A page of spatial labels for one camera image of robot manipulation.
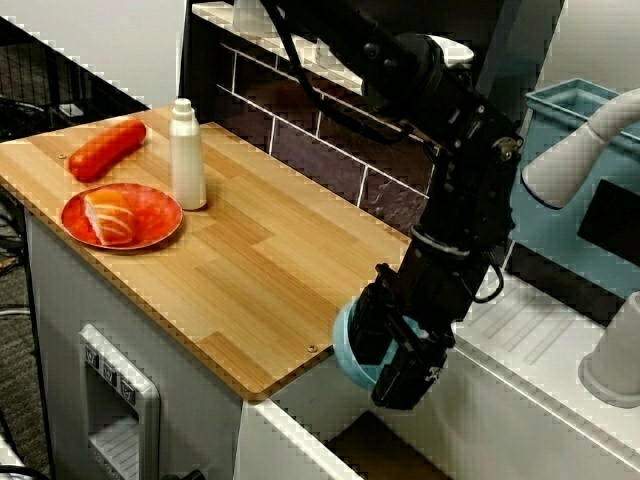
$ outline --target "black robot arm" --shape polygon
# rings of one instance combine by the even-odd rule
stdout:
[[[376,267],[377,279],[362,292],[349,326],[351,348],[361,364],[379,364],[391,341],[397,341],[397,353],[384,367],[372,398],[379,406],[412,409],[438,378],[446,351],[455,344],[452,322],[461,321],[474,301],[489,301],[501,289],[491,252],[506,243],[514,227],[509,198],[522,139],[516,124],[470,88],[460,70],[445,66],[443,52],[429,37],[394,37],[344,0],[263,4],[300,84],[329,118],[381,143],[415,128],[435,163],[429,200],[411,229],[398,272],[385,264]],[[372,109],[405,124],[400,137],[384,139],[320,100],[300,66],[289,19],[322,39],[363,79],[363,97]],[[479,299],[489,267],[500,285]],[[425,335],[416,335],[404,316],[417,321]]]

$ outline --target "wooden countertop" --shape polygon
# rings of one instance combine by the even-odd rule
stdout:
[[[147,138],[98,183],[76,181],[59,156],[124,117],[0,144],[0,182],[227,385],[259,401],[329,355],[340,308],[375,278],[376,263],[398,267],[408,239],[206,124],[206,208],[185,212],[155,247],[123,253],[76,242],[60,222],[73,195],[116,182],[171,194],[169,114],[132,115]]]

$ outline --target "white cup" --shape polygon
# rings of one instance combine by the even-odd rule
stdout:
[[[244,37],[278,37],[276,27],[260,0],[235,0],[232,26],[236,33]]]
[[[640,292],[627,298],[596,349],[580,363],[579,375],[586,389],[603,402],[640,406]]]

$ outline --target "toy sausage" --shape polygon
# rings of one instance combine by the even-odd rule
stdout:
[[[132,153],[146,134],[147,129],[140,120],[124,120],[76,150],[69,157],[69,171],[81,182],[94,182]]]

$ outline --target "metal grill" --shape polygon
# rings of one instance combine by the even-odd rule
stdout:
[[[146,109],[0,18],[0,142]]]

